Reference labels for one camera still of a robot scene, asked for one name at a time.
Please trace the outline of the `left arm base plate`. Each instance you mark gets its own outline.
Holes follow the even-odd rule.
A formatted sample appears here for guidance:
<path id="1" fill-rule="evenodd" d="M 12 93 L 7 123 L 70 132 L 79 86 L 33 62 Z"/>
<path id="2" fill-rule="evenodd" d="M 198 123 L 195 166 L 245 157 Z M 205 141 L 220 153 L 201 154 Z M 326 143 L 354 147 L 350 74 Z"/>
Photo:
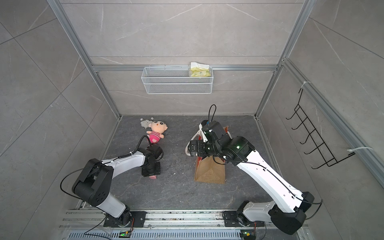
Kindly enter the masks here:
<path id="1" fill-rule="evenodd" d="M 146 220 L 147 212 L 145 211 L 133 211 L 129 213 L 123 213 L 118 219 L 107 215 L 104 221 L 104 227 L 112 228 L 128 228 L 133 226 L 134 228 L 142 228 Z"/>

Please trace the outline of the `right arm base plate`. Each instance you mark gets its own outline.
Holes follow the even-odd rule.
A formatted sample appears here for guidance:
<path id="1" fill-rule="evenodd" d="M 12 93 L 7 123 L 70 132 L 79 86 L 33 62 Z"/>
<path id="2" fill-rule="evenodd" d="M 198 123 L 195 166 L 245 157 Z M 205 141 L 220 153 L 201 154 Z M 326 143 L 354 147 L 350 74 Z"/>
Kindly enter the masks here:
<path id="1" fill-rule="evenodd" d="M 222 212 L 225 227 L 265 227 L 266 224 L 261 221 L 251 222 L 242 214 L 237 214 L 236 211 Z"/>

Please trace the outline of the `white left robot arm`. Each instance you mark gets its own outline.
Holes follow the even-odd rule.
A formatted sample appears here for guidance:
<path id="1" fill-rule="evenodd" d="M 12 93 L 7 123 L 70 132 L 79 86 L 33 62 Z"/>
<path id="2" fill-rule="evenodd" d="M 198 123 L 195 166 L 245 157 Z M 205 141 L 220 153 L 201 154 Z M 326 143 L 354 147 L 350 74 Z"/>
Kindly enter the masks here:
<path id="1" fill-rule="evenodd" d="M 151 145 L 116 159 L 91 159 L 82 169 L 72 191 L 81 200 L 125 225 L 130 218 L 130 208 L 110 193 L 113 178 L 135 168 L 141 168 L 143 177 L 157 176 L 161 173 L 163 155 L 159 146 Z"/>

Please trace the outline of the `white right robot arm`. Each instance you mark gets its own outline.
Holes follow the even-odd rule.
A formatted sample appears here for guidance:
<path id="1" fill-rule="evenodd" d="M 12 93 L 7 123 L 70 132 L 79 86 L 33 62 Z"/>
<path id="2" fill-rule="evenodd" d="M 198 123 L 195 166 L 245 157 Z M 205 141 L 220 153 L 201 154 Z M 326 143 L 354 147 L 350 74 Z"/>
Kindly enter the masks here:
<path id="1" fill-rule="evenodd" d="M 270 202 L 244 201 L 241 204 L 234 217 L 241 226 L 247 227 L 254 222 L 272 223 L 288 235 L 293 235 L 303 226 L 306 211 L 314 204 L 314 196 L 285 181 L 246 138 L 232 138 L 219 122 L 204 120 L 186 147 L 186 153 L 203 159 L 219 159 L 220 164 L 232 163 L 269 194 Z"/>

